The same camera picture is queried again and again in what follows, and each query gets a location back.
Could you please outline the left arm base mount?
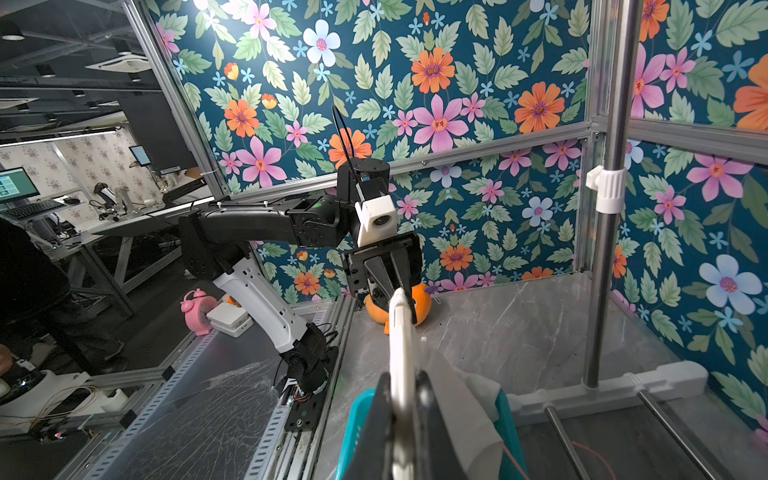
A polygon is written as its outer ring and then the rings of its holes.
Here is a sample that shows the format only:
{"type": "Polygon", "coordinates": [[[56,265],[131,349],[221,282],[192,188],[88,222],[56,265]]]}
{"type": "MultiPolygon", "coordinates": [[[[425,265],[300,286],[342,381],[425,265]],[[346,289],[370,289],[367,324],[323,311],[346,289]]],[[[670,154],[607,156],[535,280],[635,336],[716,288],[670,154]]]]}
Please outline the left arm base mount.
{"type": "Polygon", "coordinates": [[[329,347],[314,368],[297,382],[285,424],[287,432],[314,431],[318,426],[338,353],[337,346],[329,347]]]}

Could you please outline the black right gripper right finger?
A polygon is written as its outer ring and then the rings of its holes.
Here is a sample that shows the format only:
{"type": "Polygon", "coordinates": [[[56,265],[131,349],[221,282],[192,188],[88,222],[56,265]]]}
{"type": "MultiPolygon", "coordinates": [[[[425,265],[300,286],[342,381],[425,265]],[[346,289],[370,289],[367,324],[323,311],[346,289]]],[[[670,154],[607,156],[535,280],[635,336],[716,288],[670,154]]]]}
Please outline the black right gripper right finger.
{"type": "Polygon", "coordinates": [[[415,478],[466,479],[425,371],[416,376],[415,408],[415,478]]]}

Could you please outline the white clothespin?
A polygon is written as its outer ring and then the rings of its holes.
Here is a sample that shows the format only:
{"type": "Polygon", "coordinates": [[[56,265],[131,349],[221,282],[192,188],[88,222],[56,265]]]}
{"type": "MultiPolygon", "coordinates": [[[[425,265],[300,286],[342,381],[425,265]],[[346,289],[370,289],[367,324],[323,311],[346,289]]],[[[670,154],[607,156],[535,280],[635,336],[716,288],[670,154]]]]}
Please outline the white clothespin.
{"type": "Polygon", "coordinates": [[[415,398],[418,351],[413,346],[411,297],[398,288],[389,302],[389,373],[394,416],[394,479],[415,478],[415,398]]]}

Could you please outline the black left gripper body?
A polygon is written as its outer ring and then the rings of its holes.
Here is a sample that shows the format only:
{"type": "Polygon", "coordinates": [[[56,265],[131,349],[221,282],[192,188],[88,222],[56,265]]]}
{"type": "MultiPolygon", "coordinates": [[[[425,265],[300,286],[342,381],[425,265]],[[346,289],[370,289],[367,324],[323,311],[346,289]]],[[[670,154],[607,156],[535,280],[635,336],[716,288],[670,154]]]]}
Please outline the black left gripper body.
{"type": "Polygon", "coordinates": [[[423,262],[414,232],[398,231],[392,198],[380,196],[354,206],[356,247],[345,254],[344,270],[353,293],[390,300],[396,290],[411,293],[420,282],[423,262]]]}

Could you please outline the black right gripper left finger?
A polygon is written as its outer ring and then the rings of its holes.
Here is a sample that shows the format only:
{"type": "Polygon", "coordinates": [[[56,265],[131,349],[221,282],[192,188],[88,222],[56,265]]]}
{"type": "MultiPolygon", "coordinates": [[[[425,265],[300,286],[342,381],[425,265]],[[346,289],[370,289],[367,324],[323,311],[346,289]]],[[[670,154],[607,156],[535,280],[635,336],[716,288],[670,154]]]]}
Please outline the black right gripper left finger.
{"type": "Polygon", "coordinates": [[[376,385],[362,435],[343,480],[392,479],[393,408],[390,374],[383,373],[376,385]]]}

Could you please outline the white garment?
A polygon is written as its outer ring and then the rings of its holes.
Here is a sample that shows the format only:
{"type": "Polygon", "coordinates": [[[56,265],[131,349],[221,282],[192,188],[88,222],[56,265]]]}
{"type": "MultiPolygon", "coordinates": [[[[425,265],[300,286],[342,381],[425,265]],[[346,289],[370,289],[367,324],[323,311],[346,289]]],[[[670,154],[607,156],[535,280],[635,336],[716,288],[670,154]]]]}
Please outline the white garment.
{"type": "Polygon", "coordinates": [[[504,456],[494,422],[501,385],[454,367],[437,349],[419,342],[420,366],[426,371],[458,462],[469,479],[497,479],[504,456]]]}

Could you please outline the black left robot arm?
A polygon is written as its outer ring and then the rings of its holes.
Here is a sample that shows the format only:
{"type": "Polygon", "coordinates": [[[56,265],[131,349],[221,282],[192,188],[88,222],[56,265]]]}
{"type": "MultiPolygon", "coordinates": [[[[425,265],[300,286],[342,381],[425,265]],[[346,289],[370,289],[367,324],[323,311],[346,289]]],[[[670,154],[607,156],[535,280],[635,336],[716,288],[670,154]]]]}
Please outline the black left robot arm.
{"type": "Polygon", "coordinates": [[[335,248],[350,238],[354,246],[342,256],[350,291],[366,293],[388,309],[398,289],[411,292],[420,283],[423,270],[417,234],[398,230],[389,180],[387,162],[354,158],[338,171],[333,195],[298,195],[267,206],[223,201],[178,219],[186,269],[246,310],[304,394],[317,394],[328,382],[328,340],[318,327],[290,313],[271,284],[260,280],[252,245],[335,248]]]}

